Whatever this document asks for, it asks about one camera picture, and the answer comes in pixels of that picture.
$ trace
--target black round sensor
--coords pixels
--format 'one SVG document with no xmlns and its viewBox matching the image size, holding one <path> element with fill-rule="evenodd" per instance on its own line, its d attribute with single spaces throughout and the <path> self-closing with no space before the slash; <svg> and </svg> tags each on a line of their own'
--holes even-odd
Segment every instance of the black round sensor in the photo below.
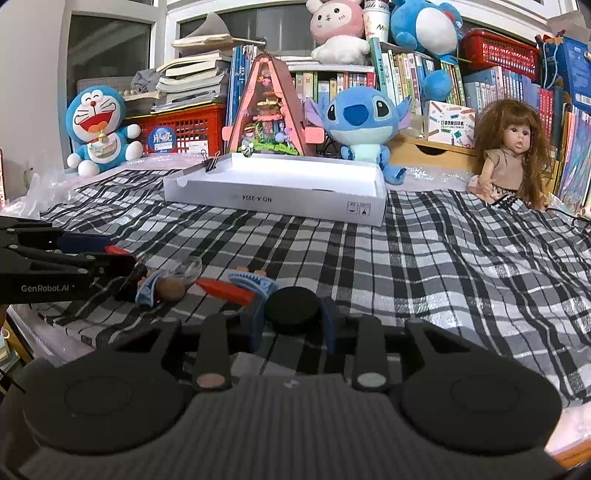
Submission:
<svg viewBox="0 0 591 480">
<path fill-rule="evenodd" d="M 304 287 L 273 292 L 265 302 L 265 317 L 277 333 L 299 335 L 319 322 L 320 299 Z"/>
</svg>

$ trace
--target brown-haired doll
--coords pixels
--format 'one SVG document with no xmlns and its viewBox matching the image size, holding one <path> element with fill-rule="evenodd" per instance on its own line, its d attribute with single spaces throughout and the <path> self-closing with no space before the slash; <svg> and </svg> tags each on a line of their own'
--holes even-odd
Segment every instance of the brown-haired doll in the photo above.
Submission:
<svg viewBox="0 0 591 480">
<path fill-rule="evenodd" d="M 550 159 L 532 107 L 511 99 L 490 104 L 476 127 L 475 148 L 482 173 L 470 179 L 467 191 L 486 203 L 513 194 L 532 208 L 543 207 L 542 172 Z"/>
</svg>

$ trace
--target wooden box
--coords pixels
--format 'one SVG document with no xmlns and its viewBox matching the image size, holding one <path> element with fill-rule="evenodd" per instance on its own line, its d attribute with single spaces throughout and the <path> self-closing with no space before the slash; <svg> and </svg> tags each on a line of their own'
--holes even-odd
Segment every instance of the wooden box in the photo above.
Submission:
<svg viewBox="0 0 591 480">
<path fill-rule="evenodd" d="M 390 163 L 399 166 L 425 166 L 456 168 L 458 170 L 480 173 L 482 163 L 476 151 L 420 138 L 397 135 L 389 143 Z"/>
</svg>

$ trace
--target red plastic basket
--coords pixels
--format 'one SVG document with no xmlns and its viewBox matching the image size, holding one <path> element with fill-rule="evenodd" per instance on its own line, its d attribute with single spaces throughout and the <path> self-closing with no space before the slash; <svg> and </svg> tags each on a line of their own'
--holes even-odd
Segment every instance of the red plastic basket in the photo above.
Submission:
<svg viewBox="0 0 591 480">
<path fill-rule="evenodd" d="M 464 36 L 462 49 L 471 62 L 466 64 L 470 70 L 501 66 L 527 75 L 533 82 L 538 78 L 540 54 L 536 47 L 477 28 Z"/>
<path fill-rule="evenodd" d="M 196 145 L 207 140 L 209 155 L 223 150 L 222 128 L 226 120 L 226 105 L 207 105 L 190 108 L 180 112 L 159 113 L 156 115 L 128 118 L 127 124 L 138 124 L 141 135 L 138 140 L 144 146 L 144 153 L 155 153 L 148 146 L 148 135 L 156 127 L 170 127 L 177 137 L 177 145 L 172 153 L 194 152 L 200 148 Z"/>
</svg>

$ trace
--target black circular pad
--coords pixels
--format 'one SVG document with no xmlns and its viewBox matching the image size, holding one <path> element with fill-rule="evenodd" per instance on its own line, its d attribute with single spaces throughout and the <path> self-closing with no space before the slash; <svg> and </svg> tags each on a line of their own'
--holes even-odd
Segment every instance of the black circular pad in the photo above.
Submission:
<svg viewBox="0 0 591 480">
<path fill-rule="evenodd" d="M 449 353 L 402 385 L 401 409 L 425 437 L 478 455 L 544 446 L 562 405 L 542 376 L 495 355 Z"/>
<path fill-rule="evenodd" d="M 285 287 L 265 302 L 265 317 L 277 333 L 299 335 L 319 322 L 320 299 L 304 287 Z"/>
<path fill-rule="evenodd" d="M 80 455 L 142 445 L 184 409 L 182 390 L 149 355 L 96 351 L 27 388 L 23 413 L 40 443 Z"/>
</svg>

